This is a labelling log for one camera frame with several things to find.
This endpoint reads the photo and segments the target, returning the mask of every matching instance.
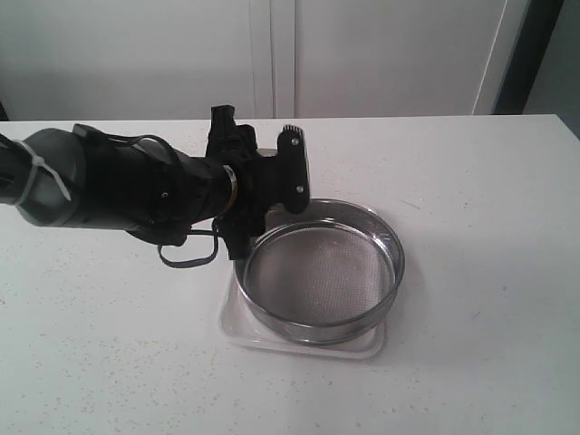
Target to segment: white cable tie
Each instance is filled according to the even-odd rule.
[[[53,179],[56,182],[56,185],[59,187],[59,189],[61,190],[61,192],[63,193],[63,196],[66,198],[67,201],[73,200],[71,197],[71,193],[69,192],[69,189],[67,189],[66,186],[64,185],[64,182],[63,182],[63,179],[61,178],[61,175],[56,170],[51,168],[48,165],[48,163],[46,163],[44,158],[42,158],[41,156],[36,154],[34,152],[34,150],[28,146],[28,144],[26,142],[23,142],[21,140],[14,140],[14,142],[19,143],[28,152],[28,154],[30,154],[30,156],[32,157],[31,164],[33,165],[31,170],[30,170],[30,174],[28,174],[28,180],[26,181],[26,186],[24,187],[24,190],[23,190],[20,198],[16,201],[16,203],[15,203],[16,205],[21,204],[22,202],[24,202],[26,200],[26,197],[28,197],[30,190],[33,188],[34,181],[36,180],[36,176],[38,175],[38,168],[46,169],[46,171],[53,176]]]

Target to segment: robotic arm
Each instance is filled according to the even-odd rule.
[[[205,157],[190,157],[157,136],[117,136],[80,124],[24,141],[0,135],[0,203],[37,226],[125,230],[157,245],[172,267],[209,263],[217,237],[230,259],[246,256],[274,204],[300,213],[309,198],[302,131],[284,127],[276,155],[264,157],[254,129],[236,125],[232,106],[212,108]],[[191,228],[209,218],[211,230]],[[214,252],[184,262],[162,255],[164,246],[179,247],[189,235],[213,236]]]

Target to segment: sieve rim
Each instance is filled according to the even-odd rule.
[[[378,311],[381,311],[385,305],[392,302],[392,298],[396,297],[398,289],[399,289],[399,285],[401,284],[401,280],[402,280],[402,277],[403,277],[404,271],[405,271],[405,254],[404,254],[404,250],[402,247],[402,243],[399,240],[399,237],[393,231],[393,229],[384,221],[384,219],[382,217],[380,217],[371,208],[362,207],[362,206],[359,206],[359,205],[356,205],[356,204],[353,204],[353,203],[347,202],[347,201],[342,201],[342,200],[338,200],[338,199],[329,199],[329,198],[312,199],[311,202],[327,203],[327,204],[332,203],[335,205],[342,205],[342,206],[345,206],[348,208],[356,208],[358,211],[362,211],[362,212],[366,213],[367,215],[369,215],[370,217],[372,217],[373,219],[375,219],[381,226],[383,226],[385,228],[386,233],[389,234],[391,241],[396,246],[397,250],[399,251],[399,255],[400,255],[400,267],[399,267],[399,271],[398,271],[399,273],[394,274],[395,275],[394,283],[392,285],[390,285],[390,288],[388,289],[385,296],[377,304],[375,304],[372,308],[369,308],[368,310],[366,310],[366,311],[364,311],[356,316],[347,317],[346,319],[335,321],[335,322],[322,322],[322,323],[312,322],[312,323],[308,323],[308,324],[297,322],[296,320],[286,318],[280,314],[272,313],[271,311],[264,308],[261,304],[258,304],[256,301],[254,301],[253,298],[250,296],[249,292],[247,291],[246,278],[247,278],[247,269],[249,268],[249,266],[251,264],[252,258],[255,256],[256,252],[258,252],[259,248],[264,243],[266,243],[268,240],[271,240],[273,237],[280,237],[280,236],[283,236],[285,234],[291,234],[293,232],[293,228],[296,228],[296,227],[300,227],[301,229],[317,228],[317,227],[334,227],[335,229],[347,230],[351,233],[356,234],[357,236],[364,237],[367,242],[373,244],[374,247],[379,249],[385,256],[389,255],[389,252],[388,252],[389,250],[385,249],[384,246],[382,246],[378,241],[376,241],[374,238],[372,238],[372,236],[370,234],[365,233],[364,231],[361,231],[359,228],[352,227],[348,224],[334,221],[331,218],[321,218],[319,220],[310,220],[310,221],[298,222],[298,223],[293,222],[293,223],[279,225],[277,227],[273,227],[273,228],[269,229],[268,231],[265,232],[264,235],[259,237],[256,240],[254,246],[252,246],[251,253],[250,253],[249,257],[247,258],[247,260],[245,261],[245,266],[244,266],[243,270],[241,271],[242,276],[239,276],[239,273],[236,269],[237,284],[240,288],[242,296],[244,296],[246,301],[253,308],[260,311],[262,314],[264,314],[268,317],[271,317],[271,318],[273,318],[279,322],[282,322],[284,324],[291,324],[291,325],[294,325],[294,326],[297,326],[300,328],[306,328],[306,329],[310,329],[310,328],[333,328],[336,326],[344,326],[344,325],[348,325],[348,324],[353,324],[353,323],[358,322],[361,319],[372,316],[373,314],[377,313]]]

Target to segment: metal sieve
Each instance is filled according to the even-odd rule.
[[[250,256],[235,262],[254,316],[287,340],[349,340],[386,315],[404,271],[401,242],[372,211],[313,199],[300,215],[274,208]]]

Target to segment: white table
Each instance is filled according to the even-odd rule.
[[[264,148],[285,123],[251,122]],[[172,270],[122,232],[36,228],[0,208],[1,433],[578,433],[580,143],[564,124],[296,123],[313,195],[385,211],[406,248],[384,349],[346,362],[236,347],[218,330],[224,247]],[[92,124],[198,155],[209,125]]]

